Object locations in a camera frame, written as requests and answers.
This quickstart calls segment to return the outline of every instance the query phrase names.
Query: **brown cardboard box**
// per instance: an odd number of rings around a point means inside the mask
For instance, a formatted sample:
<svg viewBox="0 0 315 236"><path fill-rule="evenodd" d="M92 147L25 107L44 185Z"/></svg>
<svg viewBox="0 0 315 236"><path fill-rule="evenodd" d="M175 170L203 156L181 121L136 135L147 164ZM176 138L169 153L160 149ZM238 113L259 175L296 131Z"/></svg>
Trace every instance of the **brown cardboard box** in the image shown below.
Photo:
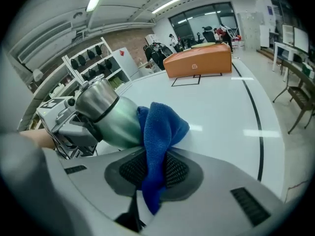
<svg viewBox="0 0 315 236"><path fill-rule="evenodd" d="M226 44L194 48L172 54L163 61L169 78L232 72L231 49Z"/></svg>

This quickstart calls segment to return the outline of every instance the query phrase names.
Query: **stainless steel cap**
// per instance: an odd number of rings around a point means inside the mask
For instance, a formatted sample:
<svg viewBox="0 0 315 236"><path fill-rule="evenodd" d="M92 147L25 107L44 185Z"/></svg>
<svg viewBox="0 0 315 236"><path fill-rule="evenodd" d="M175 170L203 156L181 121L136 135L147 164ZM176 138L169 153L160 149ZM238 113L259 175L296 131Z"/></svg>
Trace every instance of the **stainless steel cap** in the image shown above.
<svg viewBox="0 0 315 236"><path fill-rule="evenodd" d="M81 94L75 102L75 109L90 118L97 120L118 98L104 74L96 76L80 87Z"/></svg>

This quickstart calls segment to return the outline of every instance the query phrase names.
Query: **blue microfiber towel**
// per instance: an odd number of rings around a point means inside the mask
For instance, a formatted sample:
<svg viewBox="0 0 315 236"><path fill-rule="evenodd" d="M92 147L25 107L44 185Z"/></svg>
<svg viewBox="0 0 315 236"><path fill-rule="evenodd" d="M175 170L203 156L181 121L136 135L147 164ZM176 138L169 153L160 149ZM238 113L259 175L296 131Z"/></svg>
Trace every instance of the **blue microfiber towel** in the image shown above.
<svg viewBox="0 0 315 236"><path fill-rule="evenodd" d="M189 125L170 107L152 102L150 109L138 107L138 119L147 151L148 175L142 182L143 198L154 215L159 209L159 197L165 189L163 160L166 150L180 142Z"/></svg>

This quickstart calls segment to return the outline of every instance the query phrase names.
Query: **computer monitor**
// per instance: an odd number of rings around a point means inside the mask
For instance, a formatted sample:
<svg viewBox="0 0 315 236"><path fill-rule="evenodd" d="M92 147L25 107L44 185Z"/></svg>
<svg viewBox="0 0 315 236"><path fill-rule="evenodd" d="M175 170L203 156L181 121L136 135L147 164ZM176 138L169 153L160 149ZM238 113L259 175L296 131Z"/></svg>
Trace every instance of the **computer monitor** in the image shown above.
<svg viewBox="0 0 315 236"><path fill-rule="evenodd" d="M293 46L294 45L293 26L282 25L282 34L283 34L283 43Z"/></svg>
<svg viewBox="0 0 315 236"><path fill-rule="evenodd" d="M308 53L310 47L309 36L306 31L294 27L294 47Z"/></svg>

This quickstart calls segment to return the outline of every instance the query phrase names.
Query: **white ceiling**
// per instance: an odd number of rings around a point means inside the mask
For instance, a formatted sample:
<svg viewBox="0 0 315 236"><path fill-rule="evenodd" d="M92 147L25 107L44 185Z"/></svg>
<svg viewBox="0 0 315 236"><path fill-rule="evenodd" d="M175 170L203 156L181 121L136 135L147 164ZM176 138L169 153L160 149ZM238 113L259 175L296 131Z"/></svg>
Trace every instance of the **white ceiling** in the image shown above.
<svg viewBox="0 0 315 236"><path fill-rule="evenodd" d="M160 14L152 14L152 11L169 1L171 0L101 0L94 12L86 13L85 8L89 0L29 0L12 24L7 42L9 46L13 46L29 32L34 32L34 29L39 34L46 28L63 21L71 21L74 27L78 27L88 25L89 20L92 19L91 28L95 28L115 23L160 19L167 14L163 11L172 9L166 8L160 11ZM174 11L178 11L178 4L183 5L188 1L190 6L200 3L200 0L181 0L174 4ZM204 2L212 3L213 0L204 0ZM74 19L73 16L77 12L82 12L82 16Z"/></svg>

